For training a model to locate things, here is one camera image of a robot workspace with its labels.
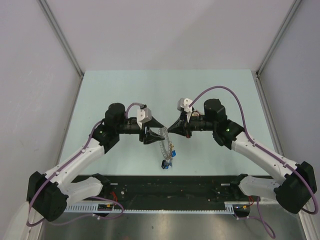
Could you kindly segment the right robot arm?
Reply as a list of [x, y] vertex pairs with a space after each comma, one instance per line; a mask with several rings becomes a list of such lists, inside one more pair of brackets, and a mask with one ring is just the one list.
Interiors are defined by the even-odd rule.
[[276, 200], [285, 210], [297, 214], [317, 191], [313, 167], [306, 161], [297, 163], [256, 142], [244, 127], [228, 119], [219, 99], [204, 102], [204, 113], [193, 115], [193, 101], [181, 98], [177, 103], [178, 120], [168, 132], [190, 138], [194, 131], [211, 131], [218, 145], [251, 160], [270, 175], [270, 179], [240, 174], [230, 188], [231, 196], [242, 201], [247, 196]]

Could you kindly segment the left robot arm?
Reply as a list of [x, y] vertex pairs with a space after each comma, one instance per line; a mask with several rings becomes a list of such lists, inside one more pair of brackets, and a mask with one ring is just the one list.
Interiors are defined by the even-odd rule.
[[138, 135], [139, 141], [149, 145], [165, 138], [153, 128], [163, 128], [152, 111], [142, 103], [135, 117], [128, 117], [129, 109], [122, 103], [112, 103], [92, 128], [87, 141], [68, 159], [45, 173], [34, 172], [28, 180], [26, 200], [43, 220], [57, 220], [65, 209], [87, 198], [105, 200], [110, 196], [110, 182], [101, 174], [74, 182], [73, 180], [93, 161], [103, 157], [119, 141], [121, 135]]

